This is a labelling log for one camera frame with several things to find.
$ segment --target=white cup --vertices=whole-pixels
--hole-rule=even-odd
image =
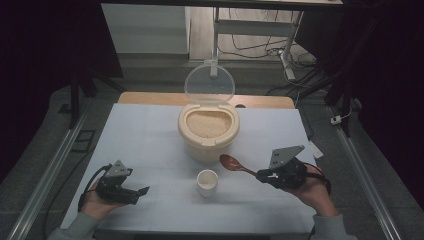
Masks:
[[[202,197],[214,195],[217,186],[218,175],[214,171],[206,169],[197,175],[197,190]]]

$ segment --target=hand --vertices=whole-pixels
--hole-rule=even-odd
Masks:
[[[316,168],[306,165],[310,173],[320,174]],[[283,189],[296,197],[304,204],[314,208],[317,214],[323,217],[334,217],[340,213],[331,201],[325,183],[316,178],[306,178],[306,181],[298,189]]]
[[[102,221],[112,210],[125,206],[126,204],[108,202],[99,197],[96,193],[98,181],[99,180],[97,179],[87,192],[81,211],[99,221]]]

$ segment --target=clear plastic lid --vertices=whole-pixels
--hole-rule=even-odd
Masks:
[[[184,91],[192,102],[222,103],[234,96],[234,79],[216,63],[208,63],[188,74]]]

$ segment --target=white paper sheet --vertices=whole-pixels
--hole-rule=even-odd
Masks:
[[[91,176],[120,159],[132,175],[122,185],[150,186],[136,205],[112,212],[99,228],[131,232],[230,234],[304,233],[312,229],[313,209],[297,198],[262,184],[245,172],[230,172],[220,163],[204,166],[185,152],[177,128],[182,107],[115,104],[71,206],[62,222],[68,228],[78,199]],[[304,145],[297,157],[315,165],[301,118],[290,109],[237,109],[240,132],[228,152],[257,171],[269,165],[276,148]],[[196,191],[196,176],[213,169],[219,177],[211,198]]]

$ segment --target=gray sleeve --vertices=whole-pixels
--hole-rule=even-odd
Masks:
[[[355,236],[347,235],[343,216],[321,217],[314,215],[315,234],[311,240],[357,240]]]
[[[48,240],[91,240],[100,221],[85,213],[78,213],[68,229],[55,229]]]

